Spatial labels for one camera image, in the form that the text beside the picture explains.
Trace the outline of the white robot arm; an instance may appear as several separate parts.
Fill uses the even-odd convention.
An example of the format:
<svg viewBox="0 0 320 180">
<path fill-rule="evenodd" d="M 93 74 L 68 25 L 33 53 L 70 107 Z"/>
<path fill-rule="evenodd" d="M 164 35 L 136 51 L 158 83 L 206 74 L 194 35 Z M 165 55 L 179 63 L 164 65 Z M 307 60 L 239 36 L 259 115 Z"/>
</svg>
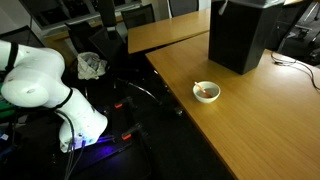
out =
<svg viewBox="0 0 320 180">
<path fill-rule="evenodd" d="M 43 106 L 56 111 L 63 119 L 59 140 L 66 153 L 95 144 L 108 120 L 79 90 L 62 82 L 64 69 L 62 55 L 51 48 L 0 40 L 0 70 L 7 73 L 1 95 L 20 107 Z"/>
</svg>

